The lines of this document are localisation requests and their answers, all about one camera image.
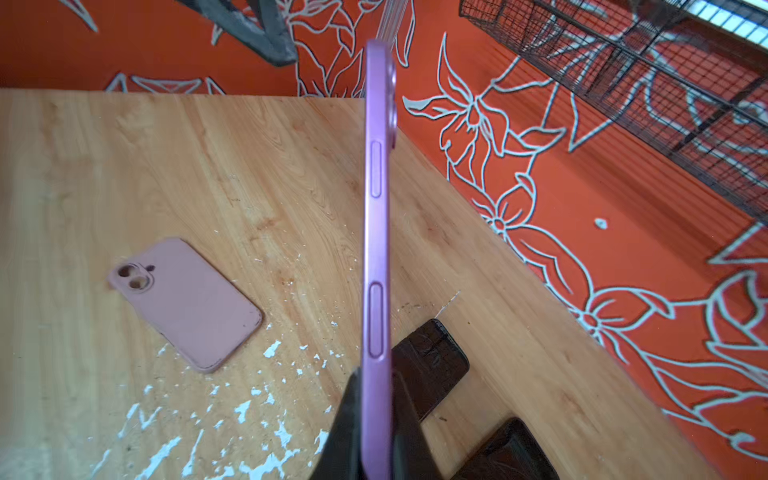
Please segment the dark phone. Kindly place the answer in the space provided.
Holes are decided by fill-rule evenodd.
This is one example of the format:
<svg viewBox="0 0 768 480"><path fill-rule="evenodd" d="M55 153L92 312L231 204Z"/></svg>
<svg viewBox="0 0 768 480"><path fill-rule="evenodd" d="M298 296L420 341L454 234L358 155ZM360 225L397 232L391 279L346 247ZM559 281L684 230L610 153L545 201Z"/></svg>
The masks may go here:
<svg viewBox="0 0 768 480"><path fill-rule="evenodd" d="M520 418L506 420L453 479L559 480L552 463Z"/></svg>

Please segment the purple phone case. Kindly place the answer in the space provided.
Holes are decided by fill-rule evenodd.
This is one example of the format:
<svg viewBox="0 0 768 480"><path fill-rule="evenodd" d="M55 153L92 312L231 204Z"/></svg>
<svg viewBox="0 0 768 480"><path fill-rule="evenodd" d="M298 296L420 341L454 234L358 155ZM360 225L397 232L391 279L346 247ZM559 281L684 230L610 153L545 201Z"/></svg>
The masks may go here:
<svg viewBox="0 0 768 480"><path fill-rule="evenodd" d="M397 113L389 45L366 49L365 179L361 346L361 464L368 479L392 477L393 392L389 262L389 157Z"/></svg>

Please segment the pink phone case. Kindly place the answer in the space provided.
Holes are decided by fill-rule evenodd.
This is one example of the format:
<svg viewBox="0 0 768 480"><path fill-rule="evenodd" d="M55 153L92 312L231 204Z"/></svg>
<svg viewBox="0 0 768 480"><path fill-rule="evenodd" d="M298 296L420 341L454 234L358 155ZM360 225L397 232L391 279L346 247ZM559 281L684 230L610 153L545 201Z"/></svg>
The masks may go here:
<svg viewBox="0 0 768 480"><path fill-rule="evenodd" d="M254 303L180 238L121 261L108 281L198 372L217 370L263 320Z"/></svg>

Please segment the black phone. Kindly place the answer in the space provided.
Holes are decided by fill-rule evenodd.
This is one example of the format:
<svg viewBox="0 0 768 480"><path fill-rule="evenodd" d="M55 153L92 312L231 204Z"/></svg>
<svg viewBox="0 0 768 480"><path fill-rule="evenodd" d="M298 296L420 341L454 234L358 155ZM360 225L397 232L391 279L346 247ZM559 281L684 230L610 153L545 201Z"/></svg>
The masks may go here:
<svg viewBox="0 0 768 480"><path fill-rule="evenodd" d="M432 318L392 349L419 421L424 421L469 372L470 362L444 324Z"/></svg>

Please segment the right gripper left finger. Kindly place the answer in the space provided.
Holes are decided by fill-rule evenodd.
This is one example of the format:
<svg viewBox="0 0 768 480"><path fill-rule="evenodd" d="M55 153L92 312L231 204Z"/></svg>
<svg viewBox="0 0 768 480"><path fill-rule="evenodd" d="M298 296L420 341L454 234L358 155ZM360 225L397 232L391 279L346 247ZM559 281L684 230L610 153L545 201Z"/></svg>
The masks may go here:
<svg viewBox="0 0 768 480"><path fill-rule="evenodd" d="M360 369L349 377L326 443L310 479L363 478Z"/></svg>

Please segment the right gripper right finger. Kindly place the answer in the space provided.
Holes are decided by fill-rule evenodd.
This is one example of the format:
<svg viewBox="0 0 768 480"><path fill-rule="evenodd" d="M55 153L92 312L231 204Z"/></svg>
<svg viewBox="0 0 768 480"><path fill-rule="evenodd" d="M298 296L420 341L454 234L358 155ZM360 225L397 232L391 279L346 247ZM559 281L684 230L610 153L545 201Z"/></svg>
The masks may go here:
<svg viewBox="0 0 768 480"><path fill-rule="evenodd" d="M442 479L422 431L407 386L399 372L392 376L392 478Z"/></svg>

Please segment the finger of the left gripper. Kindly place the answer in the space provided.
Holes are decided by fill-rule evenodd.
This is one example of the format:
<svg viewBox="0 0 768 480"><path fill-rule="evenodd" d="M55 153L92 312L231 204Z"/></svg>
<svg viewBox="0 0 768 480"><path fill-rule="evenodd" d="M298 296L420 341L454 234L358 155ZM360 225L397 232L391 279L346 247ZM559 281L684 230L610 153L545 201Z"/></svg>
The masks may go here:
<svg viewBox="0 0 768 480"><path fill-rule="evenodd" d="M224 32L275 67L298 62L289 26L275 1L248 1L254 23L231 1L180 0L180 3L212 21Z"/></svg>

